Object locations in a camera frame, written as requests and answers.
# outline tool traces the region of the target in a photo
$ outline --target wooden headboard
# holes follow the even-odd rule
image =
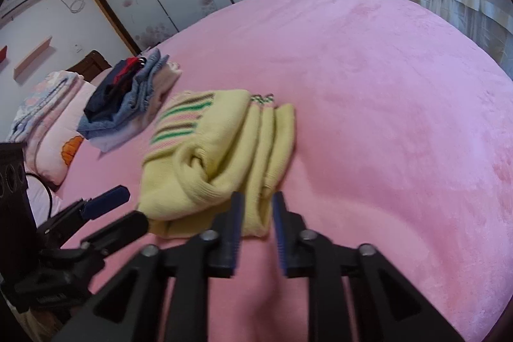
[[[95,49],[86,55],[83,60],[70,67],[68,71],[73,71],[84,76],[84,80],[90,82],[103,70],[110,69],[109,63]]]

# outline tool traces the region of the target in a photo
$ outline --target knitted sweater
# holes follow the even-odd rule
[[[246,196],[243,234],[269,229],[270,198],[294,144],[294,108],[244,90],[184,93],[156,125],[143,162],[139,210],[150,231],[187,237],[227,210],[234,191]]]

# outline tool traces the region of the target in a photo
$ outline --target red garment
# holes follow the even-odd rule
[[[138,57],[130,57],[130,58],[127,58],[126,59],[126,65],[125,67],[122,68],[122,70],[116,74],[116,77],[114,77],[114,80],[112,80],[112,83],[113,84],[116,84],[117,82],[119,82],[119,80],[121,79],[121,77],[123,77],[123,75],[127,74],[130,70],[132,70],[132,68],[135,66],[135,64],[139,63],[139,58]]]

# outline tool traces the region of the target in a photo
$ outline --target screw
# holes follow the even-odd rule
[[[143,250],[140,252],[145,257],[153,257],[154,255],[158,254],[158,246],[155,245],[147,245],[143,248]]]
[[[216,231],[212,230],[212,229],[207,229],[199,237],[203,241],[213,241],[213,240],[215,240],[215,239],[217,239],[219,237],[219,234]]]
[[[304,231],[299,232],[299,238],[303,241],[313,241],[317,237],[317,232],[312,231],[311,229],[305,229]]]
[[[360,245],[358,250],[360,251],[360,254],[362,254],[364,257],[376,254],[376,248],[371,244]]]

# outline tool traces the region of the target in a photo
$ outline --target pink bedspread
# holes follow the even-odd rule
[[[174,92],[244,88],[297,108],[282,190],[335,243],[371,242],[467,341],[513,293],[513,83],[470,39],[407,0],[245,0],[160,46],[183,68]],[[117,184],[133,209],[152,126],[109,154],[84,141],[60,194]],[[110,257],[102,286],[147,235]],[[232,280],[213,280],[212,341],[301,341],[306,282],[285,280],[274,237],[242,244]]]

